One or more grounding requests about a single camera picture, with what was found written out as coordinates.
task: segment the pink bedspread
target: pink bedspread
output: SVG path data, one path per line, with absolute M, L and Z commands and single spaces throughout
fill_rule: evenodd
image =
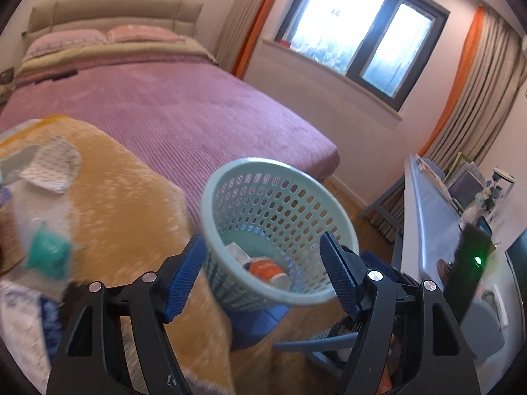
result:
M 335 145 L 312 125 L 209 63 L 96 67 L 26 85 L 0 115 L 0 130 L 54 114 L 97 126 L 180 186 L 195 227 L 205 183 L 227 162 L 265 157 L 313 177 L 339 164 Z

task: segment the basket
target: basket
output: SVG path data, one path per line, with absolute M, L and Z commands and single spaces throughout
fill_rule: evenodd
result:
M 319 251 L 326 230 L 358 251 L 353 225 L 333 195 L 303 172 L 268 159 L 240 159 L 211 176 L 201 201 L 201 230 L 212 291 L 221 306 L 235 311 L 320 304 L 335 297 Z M 291 290 L 247 272 L 226 250 L 231 242 L 251 257 L 272 258 L 292 278 Z

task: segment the bedside table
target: bedside table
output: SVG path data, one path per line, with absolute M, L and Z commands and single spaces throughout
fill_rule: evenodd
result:
M 2 110 L 7 104 L 7 101 L 9 101 L 13 90 L 14 85 L 12 83 L 8 85 L 0 85 L 0 114 L 2 113 Z

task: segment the vase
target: vase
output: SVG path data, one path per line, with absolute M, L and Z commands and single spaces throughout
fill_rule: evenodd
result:
M 461 221 L 459 222 L 459 227 L 463 230 L 467 224 L 474 224 L 478 218 L 483 215 L 485 211 L 481 209 L 479 203 L 474 202 L 461 214 Z

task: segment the headboard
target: headboard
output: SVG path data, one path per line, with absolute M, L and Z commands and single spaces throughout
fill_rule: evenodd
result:
M 167 28 L 193 37 L 203 3 L 191 0 L 52 0 L 33 7 L 24 44 L 52 31 L 107 31 L 129 23 Z

